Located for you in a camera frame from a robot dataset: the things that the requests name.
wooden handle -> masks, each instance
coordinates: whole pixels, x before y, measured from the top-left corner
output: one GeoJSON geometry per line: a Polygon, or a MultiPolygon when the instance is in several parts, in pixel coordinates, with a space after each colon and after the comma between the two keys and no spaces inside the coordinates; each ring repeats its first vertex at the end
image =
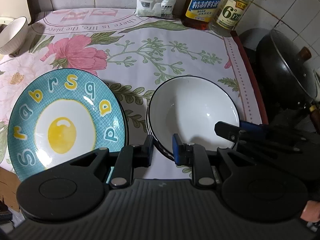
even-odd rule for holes
{"type": "Polygon", "coordinates": [[[320,134],[320,110],[316,105],[310,107],[310,119],[317,131],[320,134]]]}
{"type": "Polygon", "coordinates": [[[298,54],[303,59],[303,61],[307,61],[312,57],[312,54],[307,47],[303,47],[298,54]]]}

egg yolk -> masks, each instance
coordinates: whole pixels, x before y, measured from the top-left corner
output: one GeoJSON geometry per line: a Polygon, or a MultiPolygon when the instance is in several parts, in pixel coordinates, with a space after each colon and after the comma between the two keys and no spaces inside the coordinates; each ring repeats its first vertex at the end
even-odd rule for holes
{"type": "Polygon", "coordinates": [[[76,127],[66,117],[57,118],[49,126],[49,144],[56,153],[68,152],[75,143],[76,135],[76,127]]]}

tablecloth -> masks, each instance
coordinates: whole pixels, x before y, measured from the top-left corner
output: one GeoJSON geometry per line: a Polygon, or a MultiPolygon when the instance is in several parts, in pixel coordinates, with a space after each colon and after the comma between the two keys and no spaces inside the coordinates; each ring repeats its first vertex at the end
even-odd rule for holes
{"type": "MultiPolygon", "coordinates": [[[[0,166],[14,172],[7,149],[12,108],[38,76],[57,68],[79,68],[101,78],[121,102],[130,144],[147,135],[145,113],[155,89],[182,75],[204,77],[232,98],[240,118],[261,123],[257,100],[233,38],[190,29],[179,20],[137,17],[132,9],[85,8],[43,12],[29,26],[20,51],[0,62],[0,166]]],[[[147,179],[189,178],[154,150],[150,168],[135,169],[147,179]]]]}

small white bowl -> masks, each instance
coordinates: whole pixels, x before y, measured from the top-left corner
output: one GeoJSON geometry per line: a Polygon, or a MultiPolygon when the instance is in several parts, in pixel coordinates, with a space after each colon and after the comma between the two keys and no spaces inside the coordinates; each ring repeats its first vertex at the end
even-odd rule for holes
{"type": "Polygon", "coordinates": [[[232,148],[234,143],[216,135],[223,121],[239,126],[239,114],[229,95],[213,82],[194,76],[172,78],[159,86],[147,109],[147,130],[156,147],[172,159],[172,135],[201,144],[207,150],[232,148]]]}
{"type": "Polygon", "coordinates": [[[24,43],[28,32],[26,17],[19,17],[0,32],[0,54],[16,52],[24,43]]]}

pink peony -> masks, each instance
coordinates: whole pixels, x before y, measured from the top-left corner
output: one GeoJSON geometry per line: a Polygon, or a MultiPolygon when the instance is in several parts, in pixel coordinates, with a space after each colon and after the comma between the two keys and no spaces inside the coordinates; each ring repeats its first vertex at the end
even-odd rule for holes
{"type": "Polygon", "coordinates": [[[49,51],[41,61],[46,60],[52,54],[56,54],[54,67],[77,68],[97,75],[95,70],[107,67],[107,54],[103,50],[85,48],[90,44],[91,38],[85,35],[76,35],[73,38],[63,38],[56,43],[48,45],[49,51]]]}

